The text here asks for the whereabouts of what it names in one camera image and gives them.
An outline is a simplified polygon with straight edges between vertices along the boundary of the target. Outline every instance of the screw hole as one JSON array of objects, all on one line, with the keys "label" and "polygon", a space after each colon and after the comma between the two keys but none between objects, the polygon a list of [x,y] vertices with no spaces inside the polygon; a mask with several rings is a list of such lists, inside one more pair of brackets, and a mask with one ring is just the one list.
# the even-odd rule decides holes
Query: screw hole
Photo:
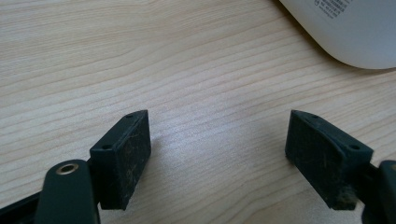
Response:
[{"label": "screw hole", "polygon": [[351,148],[353,148],[353,149],[355,149],[355,150],[361,149],[360,147],[358,147],[358,146],[356,146],[356,145],[350,145],[349,147],[351,147]]},{"label": "screw hole", "polygon": [[102,149],[111,149],[113,146],[111,146],[111,145],[103,145],[102,146]]},{"label": "screw hole", "polygon": [[75,172],[78,169],[78,165],[75,163],[70,163],[63,165],[56,170],[56,174],[58,175],[68,175]]}]

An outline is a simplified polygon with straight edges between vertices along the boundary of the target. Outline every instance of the light wood tabletop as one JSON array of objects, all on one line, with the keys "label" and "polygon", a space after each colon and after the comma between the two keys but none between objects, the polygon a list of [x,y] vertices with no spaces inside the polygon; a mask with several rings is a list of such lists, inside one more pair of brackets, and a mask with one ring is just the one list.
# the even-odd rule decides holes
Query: light wood tabletop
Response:
[{"label": "light wood tabletop", "polygon": [[102,223],[361,223],[285,158],[292,109],[396,160],[396,70],[336,61],[276,0],[5,0],[0,64],[0,207],[141,109],[151,157]]}]

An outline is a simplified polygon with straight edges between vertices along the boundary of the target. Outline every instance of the wooden table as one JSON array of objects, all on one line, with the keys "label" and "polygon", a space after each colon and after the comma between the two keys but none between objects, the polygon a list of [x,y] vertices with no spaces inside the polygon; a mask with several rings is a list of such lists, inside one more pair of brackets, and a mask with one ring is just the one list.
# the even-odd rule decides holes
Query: wooden table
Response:
[{"label": "wooden table", "polygon": [[292,109],[396,160],[396,70],[337,62],[276,0],[6,0],[0,64],[0,207],[140,109],[152,155],[102,223],[361,223],[286,160]]}]

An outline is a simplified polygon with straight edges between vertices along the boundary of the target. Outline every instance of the wood grain surface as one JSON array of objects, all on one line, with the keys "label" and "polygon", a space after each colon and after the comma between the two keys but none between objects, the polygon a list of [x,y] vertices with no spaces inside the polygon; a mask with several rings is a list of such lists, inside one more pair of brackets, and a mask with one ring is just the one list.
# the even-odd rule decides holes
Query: wood grain surface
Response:
[{"label": "wood grain surface", "polygon": [[396,70],[337,62],[276,0],[3,0],[0,74],[0,207],[140,109],[152,156],[102,223],[361,223],[286,160],[291,109],[396,160]]}]

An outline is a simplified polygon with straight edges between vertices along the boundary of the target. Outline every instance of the white plastic device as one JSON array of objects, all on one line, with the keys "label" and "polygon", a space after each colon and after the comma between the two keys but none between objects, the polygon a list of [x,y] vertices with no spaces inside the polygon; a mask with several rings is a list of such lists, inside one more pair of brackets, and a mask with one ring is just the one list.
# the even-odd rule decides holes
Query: white plastic device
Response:
[{"label": "white plastic device", "polygon": [[396,0],[280,0],[335,59],[356,67],[396,67]]}]

